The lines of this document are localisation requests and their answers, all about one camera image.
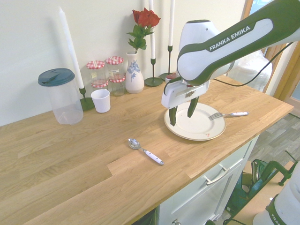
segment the white vase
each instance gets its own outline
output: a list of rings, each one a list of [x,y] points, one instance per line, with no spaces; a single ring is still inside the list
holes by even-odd
[[[137,53],[127,52],[128,67],[125,87],[130,94],[140,93],[144,89],[144,78],[137,64]]]

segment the white candle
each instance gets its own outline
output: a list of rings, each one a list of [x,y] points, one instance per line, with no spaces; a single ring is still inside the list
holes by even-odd
[[[149,0],[149,10],[154,11],[153,0]],[[151,42],[151,59],[155,59],[155,36],[154,33],[150,34],[150,42]]]
[[[168,46],[172,46],[173,45],[174,12],[175,12],[175,0],[171,0],[170,26],[169,26],[169,44],[168,44]]]
[[[69,26],[68,26],[68,23],[67,23],[67,18],[66,18],[66,15],[65,15],[64,11],[62,11],[61,8],[60,8],[60,21],[62,23],[62,27],[64,29],[64,33],[65,33],[66,40],[67,40],[67,45],[69,47],[69,51],[70,51],[70,54],[71,54],[71,57],[72,57],[72,61],[73,61],[74,69],[75,69],[75,78],[77,79],[79,88],[82,89],[82,88],[84,88],[83,79],[81,77],[81,73],[80,73],[80,69],[79,69],[75,49],[74,49],[74,46],[73,46],[73,41],[72,41],[72,38],[71,38]]]

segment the spoon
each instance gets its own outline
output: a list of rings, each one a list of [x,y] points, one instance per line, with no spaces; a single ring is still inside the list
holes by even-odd
[[[142,149],[146,153],[147,156],[152,158],[155,162],[159,163],[160,165],[164,164],[164,162],[160,158],[153,155],[151,152],[147,151],[146,149],[141,148],[140,143],[136,139],[129,138],[128,139],[128,144],[133,149]]]

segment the spoon handle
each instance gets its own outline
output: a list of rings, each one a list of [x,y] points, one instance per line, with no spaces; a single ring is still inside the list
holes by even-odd
[[[160,158],[158,158],[156,155],[152,154],[151,152],[149,152],[146,149],[142,148],[142,150],[146,153],[147,156],[149,156],[150,158],[152,158],[155,162],[159,163],[160,165],[164,164],[164,162]]]

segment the dark blue lid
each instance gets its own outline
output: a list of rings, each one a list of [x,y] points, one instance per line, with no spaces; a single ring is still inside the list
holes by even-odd
[[[38,83],[42,86],[59,86],[73,80],[75,74],[66,68],[51,69],[38,76]]]

